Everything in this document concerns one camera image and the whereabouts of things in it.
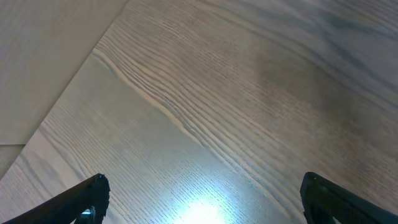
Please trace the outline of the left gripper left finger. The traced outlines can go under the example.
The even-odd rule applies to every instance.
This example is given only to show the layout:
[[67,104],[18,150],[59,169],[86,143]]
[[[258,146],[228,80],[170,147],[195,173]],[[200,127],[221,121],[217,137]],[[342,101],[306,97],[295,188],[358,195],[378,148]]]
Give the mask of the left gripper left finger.
[[109,181],[96,174],[4,224],[102,224],[109,206]]

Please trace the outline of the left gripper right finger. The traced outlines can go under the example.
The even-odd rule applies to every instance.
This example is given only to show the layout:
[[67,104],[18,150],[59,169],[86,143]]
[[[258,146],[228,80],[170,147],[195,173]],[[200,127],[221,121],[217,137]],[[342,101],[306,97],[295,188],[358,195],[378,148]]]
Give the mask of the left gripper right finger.
[[396,224],[397,215],[334,184],[306,172],[300,187],[304,216],[309,224]]

